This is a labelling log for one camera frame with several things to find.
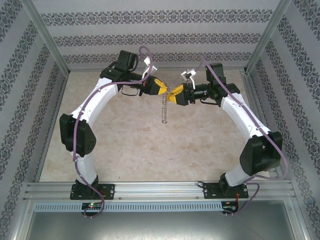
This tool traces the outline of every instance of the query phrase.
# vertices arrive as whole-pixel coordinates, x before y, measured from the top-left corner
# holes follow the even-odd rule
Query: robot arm
[[[267,133],[281,149],[282,136],[280,133],[271,132],[269,128],[264,126],[247,106],[236,85],[233,83],[227,84],[222,64],[212,64],[211,67],[230,93],[241,102],[241,105],[244,105],[250,111],[251,115],[258,122],[259,128]],[[191,71],[186,71],[184,79],[186,80],[193,75]],[[255,126],[253,120],[248,116],[242,106],[227,94],[207,68],[206,79],[209,81],[208,84],[194,85],[192,81],[192,84],[184,83],[177,86],[171,93],[168,93],[167,101],[186,106],[189,103],[194,104],[196,100],[210,98],[215,100],[216,105],[228,113],[239,128],[247,143],[240,155],[239,165],[220,177],[220,188],[222,192],[226,192],[229,188],[243,184],[245,180],[259,172],[268,171],[279,166],[280,155]]]
[[[105,107],[107,102],[118,93],[118,91],[123,87],[124,82],[132,83],[129,86],[131,88],[138,89],[140,91],[140,96],[143,93],[148,95],[160,95],[167,91],[165,84],[151,75],[144,82],[138,82],[144,78],[144,75],[150,68],[150,59],[148,57],[144,62],[147,67],[143,76],[134,73],[133,71],[138,65],[138,56],[134,53],[122,50],[119,54],[118,60],[101,72],[100,79],[96,86],[83,103],[74,110],[71,115],[63,114],[59,119],[61,141],[65,145],[66,149],[73,154],[75,122],[79,114],[81,114],[81,109],[84,104],[87,102],[88,98],[90,98],[90,101],[85,106],[85,109],[80,116],[76,139],[77,167],[82,177],[89,184],[98,182],[98,176],[94,170],[94,157],[92,154],[97,139],[92,131],[92,127],[97,116]],[[119,82],[119,84],[112,84],[102,88],[102,86],[112,82]],[[83,185],[85,184],[79,176],[77,177],[77,181]]]

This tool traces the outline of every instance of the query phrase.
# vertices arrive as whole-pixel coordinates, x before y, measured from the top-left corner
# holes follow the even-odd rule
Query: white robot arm
[[[98,89],[100,89],[103,85],[111,83],[112,80],[107,79],[107,78],[100,78],[97,82],[97,85],[95,88],[92,90],[92,92],[89,94],[89,96],[92,95],[92,93]],[[118,93],[118,87],[116,84],[110,85],[105,87],[104,89],[100,90],[97,94],[93,96],[93,98],[90,100],[88,105],[86,106],[85,110],[83,111],[83,114],[80,117],[80,121],[85,120],[90,128],[93,127],[94,122],[101,112],[101,110],[105,107],[107,102],[115,96]],[[76,109],[74,110],[71,115],[76,119],[78,115],[80,114],[82,106],[85,104],[89,96],[83,101],[83,103]],[[97,178],[97,173],[94,169],[94,163],[93,163],[93,153],[89,153],[81,157],[79,154],[77,154],[77,161],[78,161],[78,169],[80,173],[82,174],[83,178],[86,179],[86,181],[89,184],[92,184],[95,179]],[[77,176],[77,180],[85,184],[84,181]]]
[[[191,83],[184,83],[177,86],[172,92],[168,93],[167,101],[174,102],[175,104],[186,106],[189,103],[194,104],[196,100],[203,100],[210,98],[216,103],[207,103],[211,105],[218,105],[232,118],[236,126],[239,128],[244,139],[247,141],[243,152],[240,155],[240,163],[233,170],[224,173],[220,177],[222,182],[221,188],[232,188],[243,184],[251,176],[268,171],[272,168],[279,166],[280,155],[266,137],[260,132],[263,132],[273,140],[273,142],[281,149],[282,136],[279,132],[271,132],[270,129],[262,124],[260,120],[250,110],[245,103],[243,96],[240,94],[239,89],[233,83],[227,84],[224,77],[223,66],[221,63],[210,65],[217,73],[220,81],[229,90],[233,97],[239,102],[236,102],[228,93],[220,86],[215,80],[213,75],[206,68],[206,79],[208,84],[195,85],[194,81]],[[182,74],[185,81],[195,74],[192,71],[186,71]],[[258,123],[257,127],[254,121],[245,112],[244,108],[251,113],[253,119]]]

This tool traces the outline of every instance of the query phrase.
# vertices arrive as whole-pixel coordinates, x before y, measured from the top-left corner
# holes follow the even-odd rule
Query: aluminum frame
[[[234,201],[230,199],[205,199],[203,189],[197,186],[197,181],[181,182],[102,182],[115,184],[114,200],[111,203],[138,202],[220,202]],[[281,200],[291,224],[295,239],[309,240],[305,220],[302,216],[291,180],[255,180],[259,183],[260,191],[254,201]],[[11,240],[26,239],[35,205],[37,203],[88,203],[90,200],[70,200],[73,182],[32,182],[28,183],[17,222]],[[255,191],[255,185],[247,185],[249,197]]]
[[[261,56],[261,53],[265,49],[267,43],[269,42],[272,34],[274,33],[275,29],[277,28],[282,16],[285,14],[287,8],[289,7],[289,4],[291,3],[291,0],[280,0],[276,9],[274,10],[270,21],[268,22],[266,28],[264,29],[262,36],[260,37],[256,47],[254,48],[251,57],[246,64],[245,68],[246,71],[249,73],[252,71],[252,69],[255,67],[255,64],[257,63],[259,57]]]
[[[32,0],[21,0],[21,4],[23,8],[28,13],[29,17],[31,18],[33,24],[35,25],[36,29],[38,30],[39,34],[41,35],[42,40],[48,47],[50,53],[52,54],[55,62],[58,64],[60,70],[63,72],[63,75],[66,77],[70,70],[68,65],[62,56],[61,52],[58,49],[58,46],[51,36],[48,27],[46,26],[44,20],[42,19],[40,13],[38,12],[34,2]]]

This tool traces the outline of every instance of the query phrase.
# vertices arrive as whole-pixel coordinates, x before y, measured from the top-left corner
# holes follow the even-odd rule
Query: patterned wallpaper
[[[97,2],[34,1],[71,70],[105,68],[140,45],[159,67],[194,67],[199,54],[244,67],[279,0]]]
[[[250,73],[264,118],[283,136],[311,239],[320,239],[320,8],[293,0]]]
[[[0,2],[0,239],[35,179],[66,80],[17,0]]]

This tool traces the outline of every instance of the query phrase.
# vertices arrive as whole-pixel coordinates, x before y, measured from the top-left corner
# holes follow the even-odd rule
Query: beige floor
[[[91,92],[99,72],[72,72],[59,117],[70,114]],[[182,83],[180,71],[157,71],[171,89]],[[238,70],[226,70],[247,101]],[[195,76],[206,83],[205,71]],[[126,87],[125,92],[134,92]],[[219,107],[200,102],[167,106],[162,123],[162,96],[124,96],[118,93],[102,110],[93,127],[97,144],[94,167],[100,181],[218,180],[239,163],[245,145],[236,125]],[[42,171],[42,182],[73,182],[77,173],[70,153],[62,145],[57,120]]]

